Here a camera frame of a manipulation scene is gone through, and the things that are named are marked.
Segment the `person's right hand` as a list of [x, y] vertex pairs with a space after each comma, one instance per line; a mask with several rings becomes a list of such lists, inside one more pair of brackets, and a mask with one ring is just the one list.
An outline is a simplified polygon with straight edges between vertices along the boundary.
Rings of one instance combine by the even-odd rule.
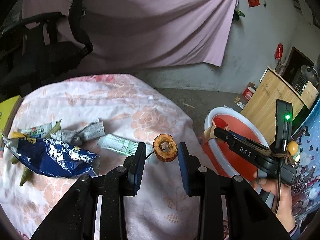
[[274, 195], [272, 210], [287, 232], [291, 232], [296, 227], [296, 221], [292, 213], [291, 187], [278, 183], [276, 179], [260, 178], [258, 173], [253, 174], [255, 180], [252, 187], [257, 191], [258, 187]]

